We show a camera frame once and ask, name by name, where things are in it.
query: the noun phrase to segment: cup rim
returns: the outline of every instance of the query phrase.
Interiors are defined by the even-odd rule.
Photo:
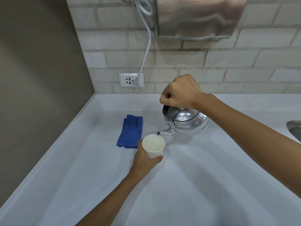
[[[153,135],[158,136],[157,134],[150,134],[150,135],[147,135],[146,137],[148,137],[148,136],[153,136]],[[150,151],[146,150],[146,149],[143,147],[143,140],[142,140],[142,143],[141,143],[141,144],[142,144],[143,149],[144,149],[146,152],[150,152],[150,153],[158,153],[158,152],[162,151],[162,150],[165,148],[166,142],[165,142],[165,139],[164,139],[162,136],[158,136],[158,137],[160,137],[160,138],[162,138],[162,139],[164,140],[164,147],[163,147],[161,150],[156,151],[156,152],[150,152]]]

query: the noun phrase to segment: blue towel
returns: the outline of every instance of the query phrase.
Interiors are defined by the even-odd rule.
[[[117,141],[118,147],[138,148],[138,142],[141,140],[143,126],[143,117],[127,115],[123,121],[121,134]]]

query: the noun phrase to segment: sink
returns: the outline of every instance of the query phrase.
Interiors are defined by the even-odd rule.
[[[289,121],[286,123],[286,127],[301,142],[301,121]]]

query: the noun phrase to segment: hand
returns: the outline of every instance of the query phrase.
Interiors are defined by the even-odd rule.
[[[138,142],[138,151],[135,153],[129,176],[140,182],[156,164],[162,161],[162,159],[163,156],[150,159],[142,147],[142,140],[140,140]]]
[[[190,75],[182,75],[174,79],[163,91],[160,103],[178,108],[196,109],[196,104],[202,96],[199,84]]]

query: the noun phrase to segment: white cable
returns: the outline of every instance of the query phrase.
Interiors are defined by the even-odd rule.
[[[153,14],[153,8],[151,6],[151,4],[148,2],[148,0],[143,0],[147,6],[149,7],[150,11],[147,11],[142,5],[141,5],[141,1],[140,0],[125,0],[125,1],[132,1],[136,4],[137,8],[138,8],[138,12],[142,18],[142,21],[148,31],[148,35],[149,35],[149,40],[148,40],[148,46],[146,48],[146,52],[145,52],[145,55],[144,55],[144,58],[143,58],[143,61],[142,61],[142,65],[141,65],[141,68],[140,68],[140,71],[139,71],[139,74],[138,74],[138,78],[137,78],[137,81],[135,83],[135,86],[138,85],[139,83],[139,80],[140,80],[140,77],[141,77],[141,73],[142,73],[142,70],[143,70],[143,67],[144,67],[144,63],[145,63],[145,60],[146,60],[146,57],[148,55],[148,51],[149,51],[149,48],[151,46],[151,30],[148,26],[148,24],[146,23],[144,17],[143,17],[143,14],[141,12],[143,12],[145,15],[148,15],[148,16],[151,16]]]

